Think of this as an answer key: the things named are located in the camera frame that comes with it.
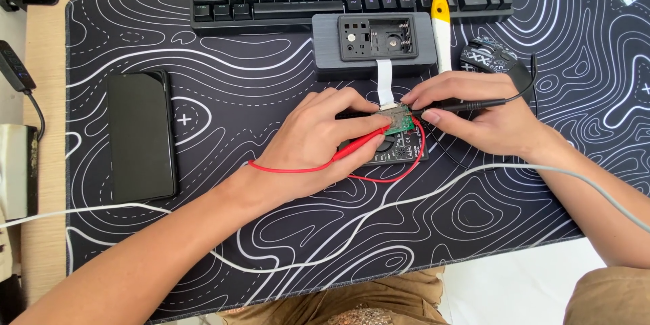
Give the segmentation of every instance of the desk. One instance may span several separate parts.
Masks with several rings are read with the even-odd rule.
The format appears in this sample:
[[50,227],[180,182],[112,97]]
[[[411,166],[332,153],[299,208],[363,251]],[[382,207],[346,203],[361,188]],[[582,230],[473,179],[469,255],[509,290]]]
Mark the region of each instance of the desk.
[[[40,148],[39,212],[66,207],[65,162],[65,12],[69,0],[53,7],[30,7],[26,65],[37,81],[35,91],[47,120]],[[38,125],[25,102],[25,123]],[[33,303],[66,275],[65,217],[32,221],[22,229],[23,283]]]

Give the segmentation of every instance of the red probe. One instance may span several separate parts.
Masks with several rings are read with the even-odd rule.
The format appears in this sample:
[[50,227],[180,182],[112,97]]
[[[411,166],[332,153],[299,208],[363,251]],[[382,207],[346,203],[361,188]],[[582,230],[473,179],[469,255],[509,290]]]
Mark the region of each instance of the red probe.
[[[420,133],[422,134],[422,144],[420,145],[420,151],[417,154],[417,158],[415,158],[415,161],[413,162],[413,165],[411,165],[411,167],[408,170],[406,170],[402,175],[400,175],[398,177],[395,177],[393,179],[386,179],[386,180],[373,179],[373,178],[368,178],[368,177],[360,177],[358,175],[348,175],[348,178],[356,178],[356,179],[368,180],[368,181],[372,181],[372,182],[395,182],[395,181],[398,181],[398,180],[402,179],[403,177],[408,175],[411,171],[413,171],[413,169],[415,169],[415,166],[417,165],[417,163],[419,163],[420,158],[422,157],[422,154],[423,154],[423,150],[425,149],[425,129],[422,127],[422,125],[420,124],[420,122],[416,118],[411,116],[411,119],[413,120],[413,124],[415,124],[420,129]],[[255,169],[259,169],[259,170],[262,170],[262,171],[267,171],[269,173],[311,173],[313,171],[323,170],[323,169],[327,168],[329,165],[331,165],[331,163],[334,163],[335,161],[340,160],[340,159],[350,155],[354,151],[357,151],[361,146],[365,145],[373,137],[378,136],[379,134],[384,134],[384,132],[386,132],[386,130],[388,130],[389,127],[390,127],[389,125],[386,126],[386,127],[382,127],[382,128],[380,128],[378,130],[375,130],[375,131],[373,131],[373,132],[371,132],[371,133],[369,133],[369,134],[367,134],[367,135],[365,135],[363,137],[355,139],[353,142],[350,142],[347,146],[345,146],[342,149],[338,150],[336,152],[336,154],[334,154],[334,156],[332,156],[331,160],[327,164],[321,165],[318,168],[310,168],[310,169],[271,169],[271,168],[265,168],[263,166],[257,165],[255,163],[255,160],[249,160],[248,165],[252,166]]]

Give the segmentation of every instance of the hand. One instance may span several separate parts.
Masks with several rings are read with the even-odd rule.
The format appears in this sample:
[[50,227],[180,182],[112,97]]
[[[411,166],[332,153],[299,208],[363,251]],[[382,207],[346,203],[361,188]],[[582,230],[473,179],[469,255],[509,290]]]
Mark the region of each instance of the hand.
[[[505,74],[448,71],[414,87],[402,97],[402,102],[412,104],[413,109],[421,109],[447,98],[480,101],[507,99],[517,93],[512,80]],[[472,121],[440,109],[428,109],[422,118],[486,153],[516,155],[524,160],[543,143],[541,136],[548,134],[550,129],[535,118],[523,98],[488,108]]]
[[[289,113],[287,119],[273,137],[256,164],[272,169],[308,169],[328,163],[341,142],[364,136],[390,124],[382,115],[335,120],[346,109],[360,112],[376,112],[379,107],[366,101],[353,88],[325,89],[321,93],[309,93]],[[257,179],[274,187],[280,203],[306,197],[329,185],[345,179],[374,156],[384,136],[372,138],[352,154],[337,160],[326,169],[311,173],[269,173],[256,170]]]

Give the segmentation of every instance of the white plus sign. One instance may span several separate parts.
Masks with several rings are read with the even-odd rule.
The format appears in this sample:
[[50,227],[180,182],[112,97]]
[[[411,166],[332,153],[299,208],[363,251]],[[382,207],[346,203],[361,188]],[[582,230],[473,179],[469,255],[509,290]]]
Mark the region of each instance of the white plus sign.
[[191,121],[191,120],[192,120],[192,118],[185,117],[185,114],[183,114],[183,118],[181,118],[180,120],[177,120],[177,121],[178,122],[183,122],[183,125],[185,125],[185,122]]

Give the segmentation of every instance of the phone screen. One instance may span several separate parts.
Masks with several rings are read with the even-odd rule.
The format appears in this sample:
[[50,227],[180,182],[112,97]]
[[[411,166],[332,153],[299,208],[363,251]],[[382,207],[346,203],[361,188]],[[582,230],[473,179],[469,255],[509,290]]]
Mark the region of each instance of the phone screen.
[[176,192],[170,97],[164,72],[107,80],[113,202],[170,197]]

